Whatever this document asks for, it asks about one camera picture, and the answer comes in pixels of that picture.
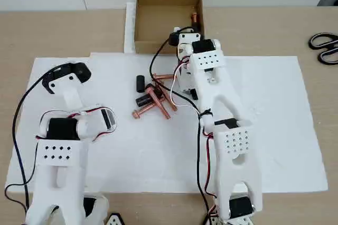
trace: wooden table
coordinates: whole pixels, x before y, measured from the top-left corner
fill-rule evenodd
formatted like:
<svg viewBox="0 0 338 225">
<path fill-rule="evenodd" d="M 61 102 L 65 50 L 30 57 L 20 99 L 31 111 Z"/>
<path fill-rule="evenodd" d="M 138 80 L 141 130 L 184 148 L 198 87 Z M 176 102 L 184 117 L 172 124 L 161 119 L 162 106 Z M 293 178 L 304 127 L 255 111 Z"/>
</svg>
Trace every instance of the wooden table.
<svg viewBox="0 0 338 225">
<path fill-rule="evenodd" d="M 338 67 L 321 65 L 307 47 L 317 32 L 338 33 L 338 8 L 205 8 L 207 37 L 226 55 L 297 55 L 303 72 L 329 191 L 265 194 L 255 224 L 335 224 L 338 210 Z M 86 57 L 121 52 L 124 10 L 0 13 L 0 184 L 12 154 L 11 125 L 35 57 Z M 126 224 L 200 224 L 201 197 L 194 194 L 107 194 L 111 211 Z M 0 198 L 1 224 L 24 221 L 22 209 Z"/>
</svg>

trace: cardboard box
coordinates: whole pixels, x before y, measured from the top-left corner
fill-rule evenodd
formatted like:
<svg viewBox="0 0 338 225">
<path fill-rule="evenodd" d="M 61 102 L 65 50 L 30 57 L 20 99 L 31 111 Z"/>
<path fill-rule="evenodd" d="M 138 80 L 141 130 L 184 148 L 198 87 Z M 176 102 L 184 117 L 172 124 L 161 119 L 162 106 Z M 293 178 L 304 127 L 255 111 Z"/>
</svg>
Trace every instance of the cardboard box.
<svg viewBox="0 0 338 225">
<path fill-rule="evenodd" d="M 204 34 L 202 0 L 137 0 L 135 49 L 137 53 L 156 53 L 175 27 L 191 26 L 191 15 L 197 12 L 200 33 Z M 161 53 L 175 53 L 166 45 Z"/>
</svg>

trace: white 3d-printed robot arm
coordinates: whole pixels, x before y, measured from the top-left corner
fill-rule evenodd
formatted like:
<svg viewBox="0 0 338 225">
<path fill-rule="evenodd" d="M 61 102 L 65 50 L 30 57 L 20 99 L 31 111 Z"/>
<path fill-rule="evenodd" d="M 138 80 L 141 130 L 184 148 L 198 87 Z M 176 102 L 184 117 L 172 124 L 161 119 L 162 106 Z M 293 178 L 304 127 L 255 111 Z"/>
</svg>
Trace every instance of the white 3d-printed robot arm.
<svg viewBox="0 0 338 225">
<path fill-rule="evenodd" d="M 88 149 L 98 133 L 107 130 L 107 124 L 113 127 L 116 121 L 109 117 L 108 108 L 99 107 L 91 115 L 81 109 L 83 105 L 77 89 L 89 78 L 90 71 L 86 65 L 76 63 L 56 70 L 42 82 L 49 93 L 61 95 L 65 99 L 70 112 L 83 112 L 77 113 L 76 118 L 65 111 L 50 111 L 43 115 L 36 155 L 33 201 L 26 214 L 26 225 L 47 224 L 55 207 L 58 207 L 58 215 L 54 215 L 52 224 L 104 223 L 109 206 L 105 197 L 89 197 L 95 200 L 89 215 L 86 215 L 83 207 Z M 57 182 L 60 170 L 65 172 L 63 185 Z"/>
<path fill-rule="evenodd" d="M 213 133 L 217 156 L 215 203 L 223 222 L 249 219 L 262 210 L 261 174 L 256 158 L 253 125 L 247 118 L 240 97 L 227 72 L 226 57 L 218 40 L 200 40 L 198 33 L 179 36 L 178 57 L 188 56 L 178 80 L 182 91 L 196 90 L 198 108 L 207 133 Z M 219 115 L 222 105 L 229 113 Z M 236 184 L 244 183 L 248 192 L 233 193 Z"/>
</svg>

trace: copper bolt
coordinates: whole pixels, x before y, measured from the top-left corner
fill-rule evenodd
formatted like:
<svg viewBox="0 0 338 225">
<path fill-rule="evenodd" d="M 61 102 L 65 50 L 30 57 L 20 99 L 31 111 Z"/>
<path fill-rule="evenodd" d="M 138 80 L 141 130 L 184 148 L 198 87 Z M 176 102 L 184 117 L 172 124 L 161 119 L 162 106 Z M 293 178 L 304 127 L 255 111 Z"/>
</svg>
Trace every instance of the copper bolt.
<svg viewBox="0 0 338 225">
<path fill-rule="evenodd" d="M 156 80 L 172 80 L 174 79 L 174 75 L 173 74 L 162 74 L 162 75 L 154 74 L 154 78 Z"/>
<path fill-rule="evenodd" d="M 170 95 L 168 94 L 168 92 L 162 88 L 160 85 L 158 85 L 158 87 L 161 89 L 165 99 L 167 99 L 169 105 L 171 106 L 171 108 L 173 109 L 173 111 L 177 111 L 177 107 L 173 104 L 173 102 L 171 102 L 171 99 L 170 99 Z"/>
<path fill-rule="evenodd" d="M 192 19 L 193 23 L 197 23 L 197 13 L 196 12 L 192 13 L 191 19 Z"/>
<path fill-rule="evenodd" d="M 166 111 L 166 109 L 161 104 L 160 100 L 157 98 L 157 95 L 154 93 L 154 88 L 152 86 L 146 88 L 146 93 L 149 94 L 152 97 L 153 101 L 156 103 L 158 108 L 161 110 L 164 117 L 166 119 L 170 119 L 169 113 Z"/>
<path fill-rule="evenodd" d="M 161 97 L 160 98 L 160 102 L 163 102 L 165 100 L 164 97 Z M 143 107 L 142 109 L 140 110 L 134 110 L 133 113 L 132 113 L 132 116 L 135 118 L 135 119 L 138 119 L 138 118 L 141 118 L 141 115 L 147 111 L 149 111 L 151 108 L 154 108 L 156 107 L 156 103 L 152 102 L 151 104 Z"/>
</svg>

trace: black scissors handle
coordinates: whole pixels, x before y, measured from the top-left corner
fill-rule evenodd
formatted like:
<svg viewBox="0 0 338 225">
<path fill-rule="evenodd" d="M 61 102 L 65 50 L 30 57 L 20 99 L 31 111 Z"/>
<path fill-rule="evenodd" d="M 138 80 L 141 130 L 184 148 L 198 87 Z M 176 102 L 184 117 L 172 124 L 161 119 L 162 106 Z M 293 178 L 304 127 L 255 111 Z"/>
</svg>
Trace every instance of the black scissors handle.
<svg viewBox="0 0 338 225">
<path fill-rule="evenodd" d="M 319 38 L 328 38 L 330 40 L 327 41 L 327 42 L 324 42 L 322 44 L 314 44 L 314 41 L 318 37 Z M 332 34 L 332 33 L 327 33 L 327 32 L 315 34 L 308 41 L 308 46 L 313 50 L 319 50 L 319 49 L 324 49 L 324 48 L 327 49 L 326 51 L 321 52 L 318 55 L 318 61 L 320 63 L 325 64 L 325 65 L 337 65 L 338 64 L 338 60 L 328 61 L 328 60 L 325 59 L 327 56 L 338 52 L 338 36 L 337 35 Z"/>
</svg>

